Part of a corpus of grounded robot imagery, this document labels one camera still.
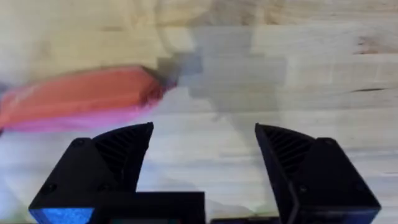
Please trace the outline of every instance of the screw hole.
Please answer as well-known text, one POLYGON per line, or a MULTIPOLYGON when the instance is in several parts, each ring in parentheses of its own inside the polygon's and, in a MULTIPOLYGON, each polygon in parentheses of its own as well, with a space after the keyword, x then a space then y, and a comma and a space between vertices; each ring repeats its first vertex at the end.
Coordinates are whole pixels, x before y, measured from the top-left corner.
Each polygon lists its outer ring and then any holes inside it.
POLYGON ((85 141, 82 140, 82 139, 75 139, 75 140, 72 142, 72 146, 73 146, 73 147, 78 147, 78 146, 84 145, 84 143, 85 143, 85 141))
POLYGON ((42 194, 50 194, 52 192, 54 192, 57 189, 57 185, 56 184, 46 184, 42 187, 42 189, 40 190, 40 193, 42 194))
POLYGON ((112 189, 112 186, 108 183, 103 183, 98 187, 99 192, 110 191, 111 189, 112 189))

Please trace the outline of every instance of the wood grain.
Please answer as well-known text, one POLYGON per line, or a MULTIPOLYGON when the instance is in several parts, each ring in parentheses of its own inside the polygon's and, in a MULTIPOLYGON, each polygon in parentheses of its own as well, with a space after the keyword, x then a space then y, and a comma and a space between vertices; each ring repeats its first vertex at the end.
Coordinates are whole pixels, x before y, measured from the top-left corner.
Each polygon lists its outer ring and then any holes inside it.
MULTIPOLYGON (((149 114, 139 190, 204 190, 208 218, 277 212, 254 124, 335 138, 398 223, 395 0, 0 0, 0 82, 142 64, 179 77, 149 114)), ((27 206, 77 137, 5 132, 0 223, 27 206)))

